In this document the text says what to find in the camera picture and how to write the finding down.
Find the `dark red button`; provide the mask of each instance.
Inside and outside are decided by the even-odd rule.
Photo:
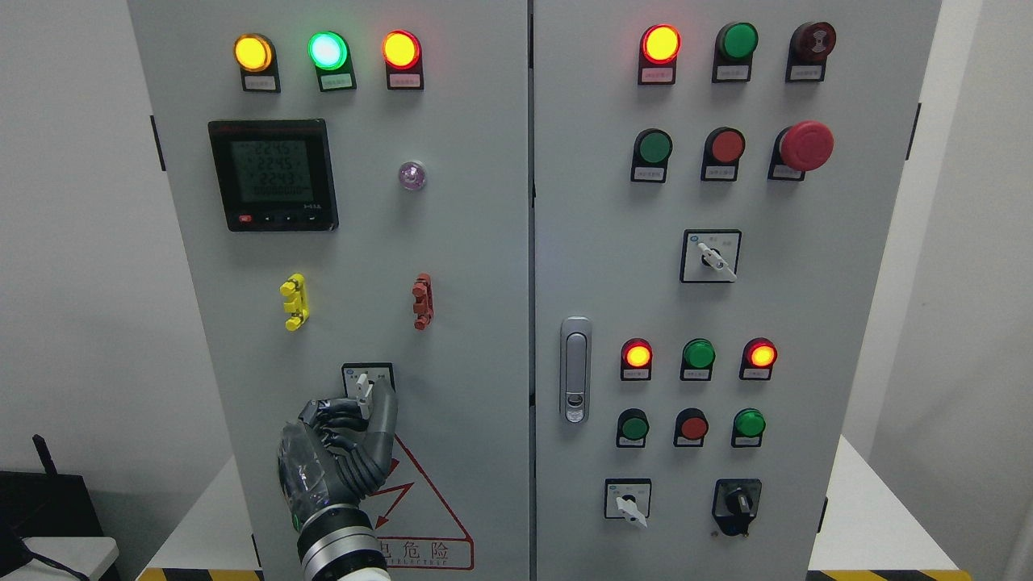
[[[801,121],[786,131],[779,145],[782,161],[797,172],[811,172],[824,165],[836,147],[836,139],[827,125],[818,121]]]
[[[711,155],[721,163],[731,163],[743,156],[746,151],[746,140],[739,131],[726,130],[714,137]]]
[[[805,23],[792,33],[792,51],[800,60],[823,61],[835,48],[836,29],[826,22]]]
[[[707,435],[710,425],[702,418],[689,418],[682,423],[681,432],[686,439],[699,439]]]

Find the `green push button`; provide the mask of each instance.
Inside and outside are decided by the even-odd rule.
[[[670,137],[660,131],[649,133],[638,143],[638,155],[650,163],[660,163],[670,155]]]
[[[693,339],[682,350],[685,364],[693,369],[707,369],[714,363],[714,345],[707,339]]]
[[[735,432],[745,437],[757,437],[764,433],[764,428],[768,427],[764,415],[753,408],[744,409],[737,414],[734,425]]]
[[[641,418],[631,418],[621,425],[621,435],[628,439],[641,439],[649,433],[649,423]]]
[[[752,24],[740,22],[724,28],[718,45],[725,58],[740,61],[757,50],[757,29]]]

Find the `black robot glove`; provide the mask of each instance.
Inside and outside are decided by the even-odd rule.
[[[293,517],[305,581],[390,581],[363,498],[390,469],[398,401],[388,383],[359,375],[355,398],[310,401],[283,428],[280,486]],[[336,430],[363,435],[361,441]]]

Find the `red triangle warning label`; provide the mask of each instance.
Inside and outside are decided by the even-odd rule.
[[[473,539],[402,438],[387,481],[363,500],[380,551],[395,569],[473,569]]]

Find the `yellow indicator light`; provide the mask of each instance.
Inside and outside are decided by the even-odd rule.
[[[682,36],[669,24],[658,24],[643,36],[643,55],[653,64],[666,64],[678,57]]]
[[[750,363],[754,367],[768,367],[775,363],[775,347],[772,345],[758,345],[750,351]]]
[[[645,345],[635,345],[628,349],[624,356],[624,361],[627,361],[631,367],[645,367],[651,359],[653,359],[653,354]]]
[[[384,61],[395,68],[412,68],[419,60],[419,40],[411,32],[393,30],[384,36],[381,47]]]
[[[261,72],[273,64],[273,43],[261,34],[243,34],[233,43],[233,56],[244,70]]]

